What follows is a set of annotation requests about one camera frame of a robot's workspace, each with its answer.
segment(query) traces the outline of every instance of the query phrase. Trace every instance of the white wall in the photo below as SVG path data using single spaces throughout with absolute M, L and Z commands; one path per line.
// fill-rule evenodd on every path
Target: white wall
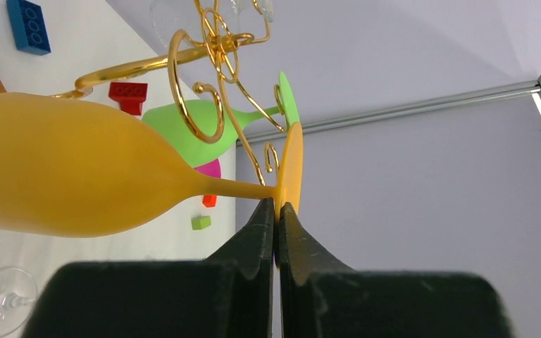
M 328 250 L 357 269 L 480 273 L 519 337 L 541 337 L 541 118 L 530 97 L 304 142 L 299 217 Z M 254 148 L 262 160 L 263 145 Z M 245 152 L 237 154 L 237 179 L 255 182 Z M 237 202 L 237 224 L 255 205 Z M 275 334 L 278 297 L 276 285 Z

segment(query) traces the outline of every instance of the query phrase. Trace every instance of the white tabletop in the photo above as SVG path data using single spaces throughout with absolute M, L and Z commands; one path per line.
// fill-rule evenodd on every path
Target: white tabletop
M 0 78 L 8 92 L 66 92 L 81 75 L 155 56 L 104 1 L 33 2 L 42 6 L 49 35 L 52 52 L 45 56 L 15 48 L 5 0 L 0 0 Z M 132 81 L 149 83 L 143 111 L 173 102 L 166 70 Z M 196 98 L 185 85 L 182 89 L 187 98 Z M 118 107 L 107 94 L 108 85 L 101 85 L 86 100 Z M 234 147 L 221 156 L 220 164 L 223 177 L 234 180 Z M 198 215 L 210 215 L 212 226 L 192 230 L 191 219 Z M 70 261 L 204 258 L 234 233 L 235 199 L 220 196 L 216 207 L 205 208 L 201 197 L 194 197 L 146 225 L 107 237 L 68 239 L 0 231 L 0 267 L 23 268 L 43 287 L 57 268 Z

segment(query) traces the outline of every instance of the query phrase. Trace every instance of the pink object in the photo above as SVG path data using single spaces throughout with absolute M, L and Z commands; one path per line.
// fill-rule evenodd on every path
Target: pink object
M 205 165 L 196 167 L 196 170 L 205 175 L 220 178 L 220 163 L 218 162 L 218 159 Z

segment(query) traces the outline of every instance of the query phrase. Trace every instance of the fluorescent light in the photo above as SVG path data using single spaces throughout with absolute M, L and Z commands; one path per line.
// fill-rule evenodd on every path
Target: fluorescent light
M 540 112 L 541 116 L 541 98 L 538 93 L 532 94 L 532 99 L 534 99 L 534 103 L 536 104 L 536 108 L 538 108 L 538 111 Z

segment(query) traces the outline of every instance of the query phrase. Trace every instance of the wine glass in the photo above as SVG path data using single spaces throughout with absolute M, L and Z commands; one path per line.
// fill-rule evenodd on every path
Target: wine glass
M 28 318 L 38 289 L 20 268 L 0 268 L 0 337 L 18 329 Z

